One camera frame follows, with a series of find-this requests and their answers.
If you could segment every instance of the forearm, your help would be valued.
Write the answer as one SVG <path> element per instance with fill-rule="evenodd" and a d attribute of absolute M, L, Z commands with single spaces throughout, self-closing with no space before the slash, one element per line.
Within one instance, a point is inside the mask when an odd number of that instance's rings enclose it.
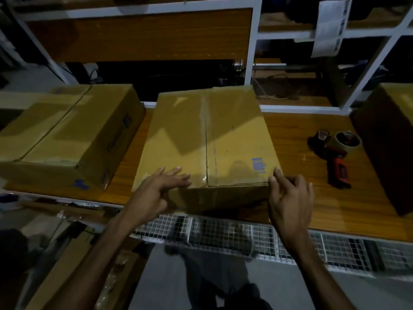
<path fill-rule="evenodd" d="M 54 295 L 45 310 L 92 309 L 102 291 L 111 264 L 128 235 L 128 231 L 122 227 L 121 217 L 112 219 L 96 245 Z"/>
<path fill-rule="evenodd" d="M 351 301 L 325 268 L 310 240 L 295 255 L 314 306 L 320 309 L 355 309 Z"/>

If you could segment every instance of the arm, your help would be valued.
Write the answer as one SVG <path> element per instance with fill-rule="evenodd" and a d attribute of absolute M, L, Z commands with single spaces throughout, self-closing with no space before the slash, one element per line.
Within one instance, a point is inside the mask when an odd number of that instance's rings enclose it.
<path fill-rule="evenodd" d="M 69 280 L 54 295 L 44 310 L 90 310 L 96 303 L 111 264 L 121 245 L 138 226 L 155 219 L 166 210 L 163 195 L 172 188 L 188 187 L 189 174 L 177 175 L 177 167 L 165 174 L 161 168 L 146 178 L 123 210 L 106 226 L 104 233 Z"/>
<path fill-rule="evenodd" d="M 308 236 L 314 202 L 313 185 L 298 175 L 287 179 L 279 169 L 268 179 L 268 212 L 287 251 L 297 262 L 314 306 L 320 309 L 355 309 L 324 267 Z M 285 190 L 281 196 L 280 186 Z"/>

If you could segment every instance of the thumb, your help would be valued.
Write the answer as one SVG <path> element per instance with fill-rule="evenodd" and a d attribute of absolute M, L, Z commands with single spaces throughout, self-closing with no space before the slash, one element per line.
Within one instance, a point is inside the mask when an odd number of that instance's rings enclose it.
<path fill-rule="evenodd" d="M 279 201 L 280 199 L 280 184 L 274 176 L 268 177 L 268 186 L 270 186 L 270 198 L 275 199 L 273 201 Z"/>

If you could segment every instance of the person's left hand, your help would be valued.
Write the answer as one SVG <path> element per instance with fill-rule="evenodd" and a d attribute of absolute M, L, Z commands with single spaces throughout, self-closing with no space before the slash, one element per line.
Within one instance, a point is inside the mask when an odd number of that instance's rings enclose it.
<path fill-rule="evenodd" d="M 165 195 L 170 189 L 184 188 L 191 184 L 190 174 L 178 175 L 181 170 L 182 167 L 178 166 L 163 173 L 165 167 L 161 167 L 152 176 L 145 178 L 119 214 L 128 233 L 166 210 L 168 202 Z"/>

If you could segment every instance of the white paper with barcodes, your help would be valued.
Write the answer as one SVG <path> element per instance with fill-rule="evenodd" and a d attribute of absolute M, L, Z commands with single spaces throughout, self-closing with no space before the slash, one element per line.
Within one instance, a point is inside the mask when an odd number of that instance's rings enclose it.
<path fill-rule="evenodd" d="M 351 0 L 327 0 L 318 4 L 316 37 L 311 57 L 334 57 L 347 27 Z"/>

